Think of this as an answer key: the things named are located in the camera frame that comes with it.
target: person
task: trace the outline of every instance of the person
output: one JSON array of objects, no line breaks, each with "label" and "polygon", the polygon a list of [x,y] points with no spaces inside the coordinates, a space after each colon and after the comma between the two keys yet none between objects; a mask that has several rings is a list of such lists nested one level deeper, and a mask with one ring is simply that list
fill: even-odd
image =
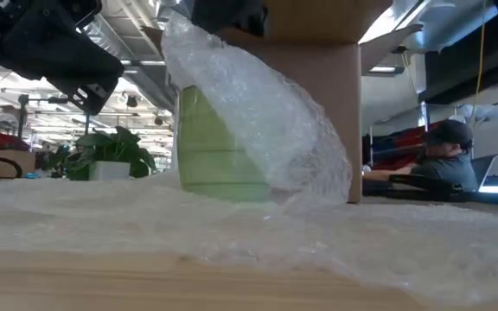
[{"label": "person", "polygon": [[425,134],[425,156],[404,168],[364,173],[370,181],[389,181],[391,175],[422,175],[461,185],[464,191],[477,190],[477,179],[471,164],[474,137],[468,125],[444,120]]}]

